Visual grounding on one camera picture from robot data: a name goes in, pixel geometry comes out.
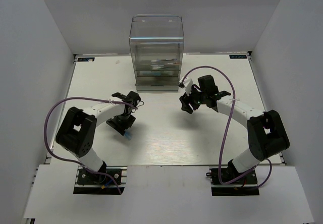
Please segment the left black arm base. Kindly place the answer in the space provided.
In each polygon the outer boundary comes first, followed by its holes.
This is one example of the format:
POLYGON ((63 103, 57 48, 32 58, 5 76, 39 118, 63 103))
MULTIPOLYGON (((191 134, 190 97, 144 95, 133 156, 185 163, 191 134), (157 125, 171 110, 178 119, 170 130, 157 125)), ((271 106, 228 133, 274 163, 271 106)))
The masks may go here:
POLYGON ((75 195, 120 195, 123 193, 127 180, 127 167, 107 167, 107 176, 95 175, 78 167, 73 194, 75 195))

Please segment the light blue highlighter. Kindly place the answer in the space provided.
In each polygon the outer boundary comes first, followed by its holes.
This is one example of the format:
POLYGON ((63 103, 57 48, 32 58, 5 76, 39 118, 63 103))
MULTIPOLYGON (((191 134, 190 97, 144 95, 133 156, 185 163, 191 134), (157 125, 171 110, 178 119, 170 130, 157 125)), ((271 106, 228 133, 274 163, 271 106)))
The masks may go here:
POLYGON ((132 135, 131 135, 131 133, 129 133, 129 132, 125 132, 124 137, 125 137, 127 140, 131 140, 131 139, 132 139, 132 135))

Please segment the clear acrylic drawer organizer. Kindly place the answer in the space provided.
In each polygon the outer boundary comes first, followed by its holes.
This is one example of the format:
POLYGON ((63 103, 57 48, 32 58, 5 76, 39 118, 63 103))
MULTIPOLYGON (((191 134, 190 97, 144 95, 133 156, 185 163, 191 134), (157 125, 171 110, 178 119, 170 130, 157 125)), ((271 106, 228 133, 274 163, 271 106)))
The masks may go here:
POLYGON ((139 14, 132 18, 129 47, 137 91, 176 92, 184 54, 182 17, 175 15, 139 14), (152 70, 151 60, 174 59, 178 71, 152 70), (159 71, 161 76, 141 77, 139 71, 159 71))

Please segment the blue gel pen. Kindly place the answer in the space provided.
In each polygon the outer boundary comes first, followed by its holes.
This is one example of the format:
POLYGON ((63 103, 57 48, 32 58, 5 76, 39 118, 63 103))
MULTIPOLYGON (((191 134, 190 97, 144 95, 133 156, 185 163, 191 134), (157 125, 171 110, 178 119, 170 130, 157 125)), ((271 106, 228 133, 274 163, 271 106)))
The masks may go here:
POLYGON ((151 60, 152 63, 157 63, 157 62, 171 62, 171 61, 176 61, 177 59, 157 59, 157 60, 151 60))

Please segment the red gel pen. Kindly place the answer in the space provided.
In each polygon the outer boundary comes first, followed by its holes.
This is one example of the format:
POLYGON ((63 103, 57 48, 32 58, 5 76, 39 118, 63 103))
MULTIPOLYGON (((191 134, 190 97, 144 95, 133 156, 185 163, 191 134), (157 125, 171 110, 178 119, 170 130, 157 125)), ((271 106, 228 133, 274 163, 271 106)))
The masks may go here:
POLYGON ((167 61, 167 60, 165 60, 165 61, 163 61, 163 60, 160 60, 160 61, 155 60, 155 61, 151 61, 151 64, 152 65, 179 65, 180 63, 177 62, 177 61, 174 61, 174 60, 169 60, 169 61, 167 61))

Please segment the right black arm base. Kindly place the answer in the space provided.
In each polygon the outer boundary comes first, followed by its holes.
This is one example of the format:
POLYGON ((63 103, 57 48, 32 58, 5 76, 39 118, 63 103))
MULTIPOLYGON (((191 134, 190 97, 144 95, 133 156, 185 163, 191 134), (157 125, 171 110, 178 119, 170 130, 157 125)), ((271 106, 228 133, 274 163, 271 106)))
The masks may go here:
POLYGON ((222 185, 219 182, 218 168, 209 169, 205 175, 210 180, 211 194, 213 197, 259 196, 257 187, 258 180, 255 170, 229 185, 222 185))

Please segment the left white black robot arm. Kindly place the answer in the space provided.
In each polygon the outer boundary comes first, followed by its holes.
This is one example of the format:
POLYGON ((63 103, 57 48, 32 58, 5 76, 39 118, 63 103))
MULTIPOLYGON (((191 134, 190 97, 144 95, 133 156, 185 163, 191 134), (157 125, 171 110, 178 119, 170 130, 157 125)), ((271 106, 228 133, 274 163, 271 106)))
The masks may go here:
POLYGON ((130 91, 127 95, 114 93, 111 99, 80 109, 70 108, 56 135, 56 143, 72 153, 80 164, 90 170, 89 177, 95 183, 106 179, 106 164, 92 148, 95 131, 106 123, 122 136, 132 127, 136 118, 132 113, 137 109, 141 97, 130 91))

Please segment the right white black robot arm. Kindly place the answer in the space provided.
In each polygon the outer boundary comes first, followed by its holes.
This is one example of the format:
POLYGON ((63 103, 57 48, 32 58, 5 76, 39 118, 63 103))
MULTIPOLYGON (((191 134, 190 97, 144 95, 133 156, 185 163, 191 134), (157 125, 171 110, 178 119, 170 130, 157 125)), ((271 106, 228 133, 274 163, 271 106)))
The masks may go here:
POLYGON ((185 89, 180 97, 183 111, 192 114, 206 105, 247 130, 247 149, 230 160, 226 169, 218 168, 220 184, 241 182, 258 164, 289 148, 290 142, 277 111, 261 111, 239 102, 231 93, 219 91, 211 75, 198 78, 198 83, 195 85, 192 79, 185 77, 180 80, 180 88, 185 89))

